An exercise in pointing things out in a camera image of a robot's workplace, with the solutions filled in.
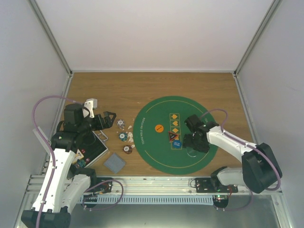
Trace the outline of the clear acrylic dealer button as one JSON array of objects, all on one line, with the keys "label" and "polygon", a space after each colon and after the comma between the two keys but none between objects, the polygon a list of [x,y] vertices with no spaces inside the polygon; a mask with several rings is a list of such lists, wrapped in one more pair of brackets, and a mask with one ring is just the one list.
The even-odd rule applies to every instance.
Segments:
[{"label": "clear acrylic dealer button", "polygon": [[195,149],[193,149],[193,148],[188,148],[187,149],[187,154],[190,156],[190,157],[196,157],[198,154],[199,154],[199,152],[198,151],[196,151]]}]

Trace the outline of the blue small blind button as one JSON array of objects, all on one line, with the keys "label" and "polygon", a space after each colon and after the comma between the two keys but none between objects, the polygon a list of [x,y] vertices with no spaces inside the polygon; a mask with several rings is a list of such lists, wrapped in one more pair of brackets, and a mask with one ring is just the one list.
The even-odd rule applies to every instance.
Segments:
[{"label": "blue small blind button", "polygon": [[180,149],[182,147],[181,141],[180,140],[174,140],[172,142],[172,147],[175,149]]}]

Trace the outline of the red black triangle all-in marker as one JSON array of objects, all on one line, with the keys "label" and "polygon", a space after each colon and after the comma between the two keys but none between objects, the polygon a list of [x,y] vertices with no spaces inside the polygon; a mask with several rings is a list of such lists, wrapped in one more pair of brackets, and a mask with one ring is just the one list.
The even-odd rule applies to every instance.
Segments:
[{"label": "red black triangle all-in marker", "polygon": [[174,132],[170,132],[170,131],[168,132],[168,136],[169,136],[169,141],[170,141],[170,142],[174,141],[176,138],[179,137],[178,134],[176,134],[176,133],[174,133]]}]

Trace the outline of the red black chip stack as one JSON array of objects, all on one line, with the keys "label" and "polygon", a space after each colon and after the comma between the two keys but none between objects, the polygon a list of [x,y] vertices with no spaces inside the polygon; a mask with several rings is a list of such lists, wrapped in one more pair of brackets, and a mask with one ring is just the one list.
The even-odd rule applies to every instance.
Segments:
[{"label": "red black chip stack", "polygon": [[126,145],[123,147],[123,151],[126,153],[126,154],[131,154],[133,149],[130,145]]}]

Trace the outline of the orange big blind button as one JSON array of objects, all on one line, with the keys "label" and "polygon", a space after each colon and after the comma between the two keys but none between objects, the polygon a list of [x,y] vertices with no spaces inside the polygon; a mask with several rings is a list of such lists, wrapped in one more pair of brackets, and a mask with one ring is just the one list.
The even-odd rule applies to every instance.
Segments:
[{"label": "orange big blind button", "polygon": [[155,131],[157,133],[162,133],[163,130],[164,130],[164,127],[161,124],[158,124],[158,125],[155,126]]}]

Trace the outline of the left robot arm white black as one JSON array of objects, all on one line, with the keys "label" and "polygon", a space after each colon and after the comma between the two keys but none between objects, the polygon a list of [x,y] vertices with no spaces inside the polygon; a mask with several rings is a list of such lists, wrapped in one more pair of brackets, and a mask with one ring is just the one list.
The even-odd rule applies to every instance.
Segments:
[{"label": "left robot arm white black", "polygon": [[88,168],[76,169],[71,184],[65,186],[83,140],[94,131],[111,128],[116,119],[116,113],[94,114],[93,109],[88,102],[68,104],[64,108],[64,119],[51,139],[50,162],[39,195],[32,208],[21,215],[26,227],[69,227],[72,211],[83,193],[96,190],[96,172]]}]

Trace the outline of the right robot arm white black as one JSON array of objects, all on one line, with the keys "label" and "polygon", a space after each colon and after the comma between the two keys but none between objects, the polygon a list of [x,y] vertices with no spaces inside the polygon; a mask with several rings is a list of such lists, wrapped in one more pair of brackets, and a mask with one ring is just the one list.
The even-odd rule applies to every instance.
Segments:
[{"label": "right robot arm white black", "polygon": [[243,141],[225,131],[210,114],[200,119],[197,112],[141,112],[131,129],[119,120],[108,134],[109,150],[126,161],[121,174],[194,174],[208,166],[218,150],[225,150],[242,168],[222,165],[213,171],[210,186],[215,192],[236,184],[261,193],[282,177],[267,144]]}]

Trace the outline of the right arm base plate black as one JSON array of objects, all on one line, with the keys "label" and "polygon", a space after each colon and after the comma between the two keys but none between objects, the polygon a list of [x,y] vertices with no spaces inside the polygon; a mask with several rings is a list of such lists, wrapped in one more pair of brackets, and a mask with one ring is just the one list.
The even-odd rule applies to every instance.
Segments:
[{"label": "right arm base plate black", "polygon": [[189,184],[197,193],[238,193],[237,186],[222,185],[219,181],[214,181],[210,177],[194,178]]}]

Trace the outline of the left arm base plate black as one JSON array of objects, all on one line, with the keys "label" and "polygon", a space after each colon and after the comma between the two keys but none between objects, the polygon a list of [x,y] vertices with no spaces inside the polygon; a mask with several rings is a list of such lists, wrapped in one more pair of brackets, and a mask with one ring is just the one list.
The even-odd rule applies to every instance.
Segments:
[{"label": "left arm base plate black", "polygon": [[[112,177],[106,177],[106,178],[97,177],[97,181],[94,185],[97,185],[97,184],[99,184],[99,183],[101,183],[105,180],[112,180],[112,179],[113,179]],[[109,181],[109,182],[98,185],[97,187],[95,187],[94,189],[89,190],[88,192],[92,193],[94,195],[110,193],[112,191],[112,184],[113,184],[113,182]]]}]

